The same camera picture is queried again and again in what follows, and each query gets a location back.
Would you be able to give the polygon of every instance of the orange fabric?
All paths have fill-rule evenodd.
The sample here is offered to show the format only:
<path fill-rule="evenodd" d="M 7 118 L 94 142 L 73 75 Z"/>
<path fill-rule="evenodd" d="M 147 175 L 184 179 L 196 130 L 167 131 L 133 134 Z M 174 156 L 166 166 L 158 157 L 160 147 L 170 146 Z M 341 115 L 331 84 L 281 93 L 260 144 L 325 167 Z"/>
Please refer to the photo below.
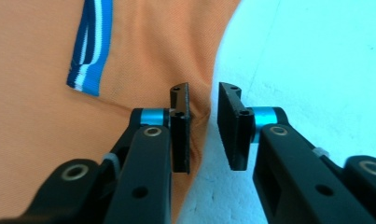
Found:
<path fill-rule="evenodd" d="M 114 1 L 100 100 L 65 85 L 83 1 L 0 0 L 0 217 L 20 215 L 61 163 L 100 161 L 135 107 L 169 107 L 189 82 L 191 174 L 174 174 L 173 222 L 202 160 L 216 50 L 237 1 Z"/>

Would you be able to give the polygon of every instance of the black metal bracket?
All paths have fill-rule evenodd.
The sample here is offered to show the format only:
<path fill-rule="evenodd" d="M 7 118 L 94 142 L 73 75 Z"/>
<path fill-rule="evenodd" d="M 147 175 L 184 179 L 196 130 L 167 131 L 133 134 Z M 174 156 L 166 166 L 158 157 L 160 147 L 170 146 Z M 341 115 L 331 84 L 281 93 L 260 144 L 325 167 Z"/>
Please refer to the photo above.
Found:
<path fill-rule="evenodd" d="M 270 223 L 376 223 L 375 158 L 351 157 L 341 168 L 282 108 L 244 107 L 240 98 L 239 87 L 219 84 L 218 127 L 231 170 L 246 169 L 259 134 L 253 179 Z"/>
<path fill-rule="evenodd" d="M 130 123 L 98 165 L 68 161 L 11 223 L 171 223 L 171 155 L 189 173 L 188 84 L 170 89 L 170 108 L 135 108 Z"/>

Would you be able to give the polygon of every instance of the blue and white stripe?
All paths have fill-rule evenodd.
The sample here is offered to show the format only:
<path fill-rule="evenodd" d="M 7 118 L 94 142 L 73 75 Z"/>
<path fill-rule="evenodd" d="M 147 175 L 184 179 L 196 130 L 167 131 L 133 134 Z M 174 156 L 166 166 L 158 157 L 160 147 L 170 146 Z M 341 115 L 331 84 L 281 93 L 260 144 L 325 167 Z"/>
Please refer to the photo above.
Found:
<path fill-rule="evenodd" d="M 112 0 L 86 0 L 77 31 L 67 85 L 93 96 L 108 57 L 112 30 Z"/>

